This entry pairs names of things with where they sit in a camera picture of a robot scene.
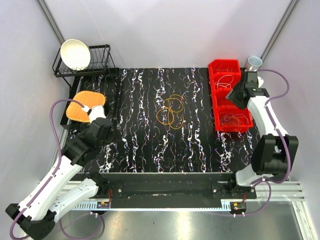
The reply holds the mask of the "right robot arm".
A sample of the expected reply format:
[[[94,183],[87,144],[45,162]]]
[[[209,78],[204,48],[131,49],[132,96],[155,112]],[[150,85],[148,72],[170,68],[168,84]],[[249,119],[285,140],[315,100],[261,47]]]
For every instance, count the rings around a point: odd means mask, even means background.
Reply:
[[[282,127],[271,102],[284,97],[282,93],[271,97],[259,86],[257,71],[245,71],[240,81],[227,94],[226,99],[241,110],[248,109],[259,131],[260,140],[254,149],[250,164],[233,173],[225,192],[239,198],[260,183],[282,184],[292,170],[299,146],[296,136]]]

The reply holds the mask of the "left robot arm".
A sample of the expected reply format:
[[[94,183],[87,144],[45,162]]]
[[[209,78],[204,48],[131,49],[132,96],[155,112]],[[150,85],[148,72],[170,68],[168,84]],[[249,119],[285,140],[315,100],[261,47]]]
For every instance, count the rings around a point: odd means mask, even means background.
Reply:
[[[20,203],[11,203],[5,212],[13,220],[10,237],[18,225],[27,237],[44,239],[56,223],[76,205],[88,198],[110,195],[109,181],[99,172],[89,173],[77,186],[59,195],[64,186],[88,162],[97,157],[113,125],[101,105],[82,108],[89,116],[89,127],[59,148],[58,158],[35,189]]]

